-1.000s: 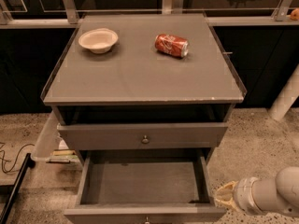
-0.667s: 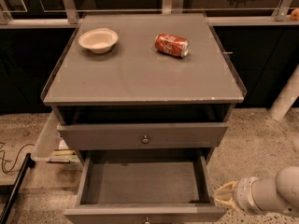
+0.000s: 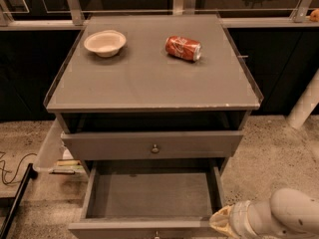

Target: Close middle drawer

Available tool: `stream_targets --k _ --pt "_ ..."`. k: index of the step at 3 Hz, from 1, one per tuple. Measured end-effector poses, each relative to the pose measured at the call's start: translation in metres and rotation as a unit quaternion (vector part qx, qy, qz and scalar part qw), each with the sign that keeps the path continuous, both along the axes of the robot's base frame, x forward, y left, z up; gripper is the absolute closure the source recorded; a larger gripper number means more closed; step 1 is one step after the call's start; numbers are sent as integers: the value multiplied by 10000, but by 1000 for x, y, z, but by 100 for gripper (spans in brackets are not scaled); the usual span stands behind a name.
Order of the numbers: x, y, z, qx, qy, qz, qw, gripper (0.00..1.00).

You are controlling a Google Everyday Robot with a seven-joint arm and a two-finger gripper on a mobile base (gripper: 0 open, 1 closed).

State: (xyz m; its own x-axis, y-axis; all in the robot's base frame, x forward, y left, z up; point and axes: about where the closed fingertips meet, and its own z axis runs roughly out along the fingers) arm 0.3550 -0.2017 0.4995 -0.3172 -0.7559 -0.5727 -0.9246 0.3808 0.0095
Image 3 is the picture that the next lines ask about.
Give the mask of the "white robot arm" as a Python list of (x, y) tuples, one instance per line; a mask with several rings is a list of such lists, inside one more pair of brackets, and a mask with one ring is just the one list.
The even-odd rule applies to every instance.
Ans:
[(268, 200), (240, 201), (221, 208), (210, 217), (209, 225), (234, 239), (318, 239), (319, 200), (281, 188)]

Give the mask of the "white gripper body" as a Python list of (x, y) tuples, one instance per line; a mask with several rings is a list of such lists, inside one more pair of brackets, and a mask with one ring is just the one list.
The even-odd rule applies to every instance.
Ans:
[(235, 239), (257, 239), (248, 219), (248, 208), (251, 202), (241, 201), (232, 206), (229, 217), (229, 224), (234, 233)]

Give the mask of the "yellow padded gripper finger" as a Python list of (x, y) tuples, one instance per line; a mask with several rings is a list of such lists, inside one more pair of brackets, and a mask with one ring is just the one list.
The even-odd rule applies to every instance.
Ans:
[(209, 226), (227, 237), (236, 238), (233, 210), (233, 205), (222, 207), (209, 218)]

